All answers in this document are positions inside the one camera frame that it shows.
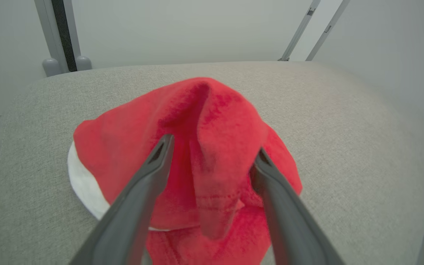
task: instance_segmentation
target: white fabric edge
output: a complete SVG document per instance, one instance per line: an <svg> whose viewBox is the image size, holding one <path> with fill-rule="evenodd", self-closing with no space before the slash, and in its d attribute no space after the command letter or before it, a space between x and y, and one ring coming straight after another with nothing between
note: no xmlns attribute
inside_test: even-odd
<svg viewBox="0 0 424 265"><path fill-rule="evenodd" d="M98 220L104 216L110 205L102 194L98 181L91 172L81 163L76 152L74 141L68 151L68 175L74 193L79 200ZM149 227L152 231L169 231Z"/></svg>

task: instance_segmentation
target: gray plastic foot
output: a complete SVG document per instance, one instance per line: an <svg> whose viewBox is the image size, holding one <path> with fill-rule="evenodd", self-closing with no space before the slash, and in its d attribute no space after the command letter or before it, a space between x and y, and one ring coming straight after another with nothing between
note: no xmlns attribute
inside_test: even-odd
<svg viewBox="0 0 424 265"><path fill-rule="evenodd" d="M83 71L83 70L91 70L92 66L91 66L91 60L89 60L88 57L86 56L78 56L75 59L76 61L76 69L78 71Z"/></svg>
<svg viewBox="0 0 424 265"><path fill-rule="evenodd" d="M62 73L59 62L54 58L45 59L42 62L42 66L43 70L45 70L45 74L47 75L47 77Z"/></svg>

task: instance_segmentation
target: gray cushion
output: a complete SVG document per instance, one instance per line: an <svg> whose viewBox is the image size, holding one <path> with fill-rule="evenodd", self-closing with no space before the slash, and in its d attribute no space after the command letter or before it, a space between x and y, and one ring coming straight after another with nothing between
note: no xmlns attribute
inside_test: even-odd
<svg viewBox="0 0 424 265"><path fill-rule="evenodd" d="M418 119L317 63L236 62L61 74L17 96L0 120L0 264L67 263L96 225L68 180L79 123L198 76L241 92L281 136L304 203L348 264L416 262L424 235Z"/></svg>

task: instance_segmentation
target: red fabric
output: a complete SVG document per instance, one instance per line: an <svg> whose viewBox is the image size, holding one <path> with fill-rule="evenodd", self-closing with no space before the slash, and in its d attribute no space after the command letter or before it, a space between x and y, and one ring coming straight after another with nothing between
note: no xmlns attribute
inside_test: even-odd
<svg viewBox="0 0 424 265"><path fill-rule="evenodd" d="M261 146L297 193L296 164L238 92L210 78L155 89L74 132L78 157L112 204L164 134L175 136L147 248L154 264L259 264L270 243L249 169Z"/></svg>

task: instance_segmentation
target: textured gray fabric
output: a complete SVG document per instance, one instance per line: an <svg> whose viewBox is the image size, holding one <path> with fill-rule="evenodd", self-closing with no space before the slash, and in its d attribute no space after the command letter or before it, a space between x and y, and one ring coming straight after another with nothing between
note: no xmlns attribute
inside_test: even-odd
<svg viewBox="0 0 424 265"><path fill-rule="evenodd" d="M67 263L95 226L67 174L79 123L198 76L241 92L281 136L304 203L348 264L416 262L423 125L344 72L312 62L237 62L61 74L17 96L0 121L0 264Z"/></svg>

